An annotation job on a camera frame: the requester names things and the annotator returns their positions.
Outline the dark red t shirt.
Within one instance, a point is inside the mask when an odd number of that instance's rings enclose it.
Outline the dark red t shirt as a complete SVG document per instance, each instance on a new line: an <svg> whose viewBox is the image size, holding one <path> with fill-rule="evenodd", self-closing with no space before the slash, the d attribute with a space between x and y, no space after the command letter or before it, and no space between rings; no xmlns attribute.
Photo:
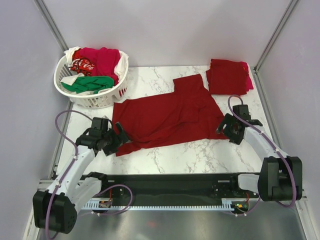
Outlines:
<svg viewBox="0 0 320 240"><path fill-rule="evenodd" d="M204 87L202 76L176 78L173 83L173 92L114 104L112 120L122 125L131 140L116 156L202 139L226 139L216 132L224 115Z"/></svg>

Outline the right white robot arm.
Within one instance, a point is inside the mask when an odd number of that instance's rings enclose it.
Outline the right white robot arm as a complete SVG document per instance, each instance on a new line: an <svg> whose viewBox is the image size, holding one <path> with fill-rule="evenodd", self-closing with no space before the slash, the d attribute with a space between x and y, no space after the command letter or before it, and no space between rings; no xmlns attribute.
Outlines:
<svg viewBox="0 0 320 240"><path fill-rule="evenodd" d="M229 184L235 197L247 190L257 193L264 202L285 201L292 206L303 193L303 166L297 156L289 156L265 132L263 124L252 119L246 104L230 107L217 128L229 142L240 145L247 142L262 161L259 173L241 173Z"/></svg>

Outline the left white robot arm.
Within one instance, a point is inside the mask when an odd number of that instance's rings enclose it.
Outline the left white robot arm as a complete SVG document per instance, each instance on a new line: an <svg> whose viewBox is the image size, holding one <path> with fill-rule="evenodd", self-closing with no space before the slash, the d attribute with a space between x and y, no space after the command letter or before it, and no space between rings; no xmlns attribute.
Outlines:
<svg viewBox="0 0 320 240"><path fill-rule="evenodd" d="M44 191L38 190L32 199L34 224L46 232L68 234L77 221L79 211L94 196L106 196L110 191L108 182L97 176L80 179L88 165L102 151L106 156L118 151L129 141L119 122L94 117L73 143L74 155L62 172Z"/></svg>

